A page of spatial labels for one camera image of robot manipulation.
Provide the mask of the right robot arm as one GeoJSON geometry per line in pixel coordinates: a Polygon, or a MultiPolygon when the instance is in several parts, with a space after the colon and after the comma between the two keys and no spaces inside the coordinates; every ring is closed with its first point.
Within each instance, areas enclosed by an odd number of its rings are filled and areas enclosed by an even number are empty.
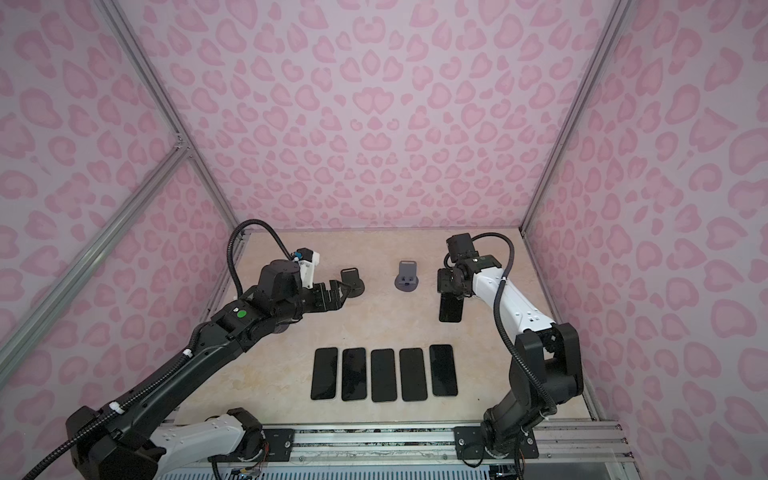
{"type": "Polygon", "coordinates": [[[519,459],[534,428],[583,394],[579,335],[571,324],[540,312],[509,279],[515,247],[507,236],[462,233],[449,237],[446,245],[437,273],[439,321],[460,322],[469,298],[491,308],[496,331],[511,355],[510,390],[486,410],[481,438],[486,452],[519,459]]]}

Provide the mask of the black phone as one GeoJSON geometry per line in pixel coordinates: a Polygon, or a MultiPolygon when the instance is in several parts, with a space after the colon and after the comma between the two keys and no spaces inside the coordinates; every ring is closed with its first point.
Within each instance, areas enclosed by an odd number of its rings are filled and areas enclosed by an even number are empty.
{"type": "Polygon", "coordinates": [[[435,344],[429,347],[432,393],[437,397],[458,395],[458,383],[453,347],[435,344]]]}
{"type": "Polygon", "coordinates": [[[425,401],[428,393],[423,350],[421,348],[401,349],[399,364],[402,400],[425,401]]]}
{"type": "Polygon", "coordinates": [[[343,401],[364,400],[367,397],[367,362],[365,348],[344,349],[342,352],[343,401]]]}
{"type": "Polygon", "coordinates": [[[464,298],[444,293],[440,296],[438,320],[441,323],[460,323],[463,318],[464,298]]]}
{"type": "Polygon", "coordinates": [[[338,358],[337,347],[319,348],[315,351],[310,392],[313,401],[330,400],[336,396],[338,358]]]}

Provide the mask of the pink-edged phone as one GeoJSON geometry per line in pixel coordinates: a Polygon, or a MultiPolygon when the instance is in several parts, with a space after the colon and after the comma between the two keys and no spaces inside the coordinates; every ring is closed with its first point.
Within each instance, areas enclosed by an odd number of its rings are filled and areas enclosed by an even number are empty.
{"type": "Polygon", "coordinates": [[[393,349],[371,351],[371,398],[375,403],[393,402],[398,398],[393,349]]]}

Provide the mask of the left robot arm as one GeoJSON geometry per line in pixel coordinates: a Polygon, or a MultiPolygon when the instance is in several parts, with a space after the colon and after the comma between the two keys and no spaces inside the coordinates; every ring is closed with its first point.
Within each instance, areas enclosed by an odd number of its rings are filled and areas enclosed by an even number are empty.
{"type": "Polygon", "coordinates": [[[352,289],[338,280],[305,286],[298,263],[272,261],[257,284],[195,327],[182,351],[144,381],[98,410],[73,413],[65,452],[86,479],[152,478],[161,451],[151,436],[177,406],[264,337],[306,314],[341,309],[352,289]]]}

